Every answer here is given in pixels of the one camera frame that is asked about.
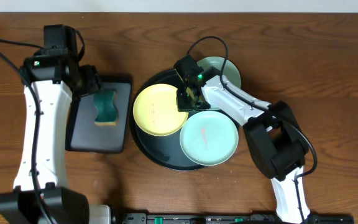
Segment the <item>yellow plate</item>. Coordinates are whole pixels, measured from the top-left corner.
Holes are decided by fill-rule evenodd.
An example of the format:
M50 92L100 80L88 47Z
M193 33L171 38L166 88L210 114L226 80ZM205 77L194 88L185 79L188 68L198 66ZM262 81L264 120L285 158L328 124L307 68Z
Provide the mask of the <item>yellow plate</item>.
M179 112L177 90L177 87L164 83L142 90L132 109L136 125L153 136L168 136L181 129L188 119L188 112Z

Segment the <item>green yellow sponge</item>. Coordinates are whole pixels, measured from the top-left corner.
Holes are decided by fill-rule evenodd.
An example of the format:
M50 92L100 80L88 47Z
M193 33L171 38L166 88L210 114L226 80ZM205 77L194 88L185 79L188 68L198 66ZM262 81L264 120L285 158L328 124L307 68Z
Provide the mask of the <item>green yellow sponge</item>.
M115 126L118 119L118 111L114 105L115 90L101 91L93 97L97 115L94 120L98 126Z

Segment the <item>light teal plate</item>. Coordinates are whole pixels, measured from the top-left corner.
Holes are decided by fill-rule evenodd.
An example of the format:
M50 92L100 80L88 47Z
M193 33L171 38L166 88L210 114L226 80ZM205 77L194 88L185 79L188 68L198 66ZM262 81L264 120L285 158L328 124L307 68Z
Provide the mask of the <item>light teal plate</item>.
M223 113L202 111L185 122L180 146L187 158L202 166L216 166L236 151L239 133L234 122Z

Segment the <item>sage green plate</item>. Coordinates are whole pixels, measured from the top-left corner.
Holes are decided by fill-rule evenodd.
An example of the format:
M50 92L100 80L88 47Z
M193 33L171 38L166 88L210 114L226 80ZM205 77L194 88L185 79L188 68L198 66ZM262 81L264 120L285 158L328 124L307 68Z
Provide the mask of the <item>sage green plate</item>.
M201 67L204 70L204 72L214 67L219 70L218 72L219 75L223 62L224 62L223 57L213 56L213 57L202 58L201 60L197 61L197 64L199 67ZM233 85L235 85L238 88L241 88L242 85L241 75L237 67L230 60L226 61L223 74Z

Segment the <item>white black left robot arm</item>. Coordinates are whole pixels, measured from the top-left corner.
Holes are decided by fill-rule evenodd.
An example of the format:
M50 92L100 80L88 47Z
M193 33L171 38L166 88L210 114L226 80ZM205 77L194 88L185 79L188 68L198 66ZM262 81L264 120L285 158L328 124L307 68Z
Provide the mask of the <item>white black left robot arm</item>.
M114 221L109 206L91 205L68 187L66 130L73 95L85 84L84 52L53 45L24 60L24 148L12 192L0 194L0 214L9 223Z

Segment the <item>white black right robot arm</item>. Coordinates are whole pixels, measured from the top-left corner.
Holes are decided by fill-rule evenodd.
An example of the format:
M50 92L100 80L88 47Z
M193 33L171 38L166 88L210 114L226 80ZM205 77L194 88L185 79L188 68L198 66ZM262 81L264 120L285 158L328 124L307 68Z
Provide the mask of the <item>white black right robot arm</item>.
M315 171L318 159L290 107L282 101L271 104L250 96L216 68L175 70L184 85L177 94L178 109L203 111L217 106L240 124L254 164L272 182L279 219L307 221L310 210L302 180Z

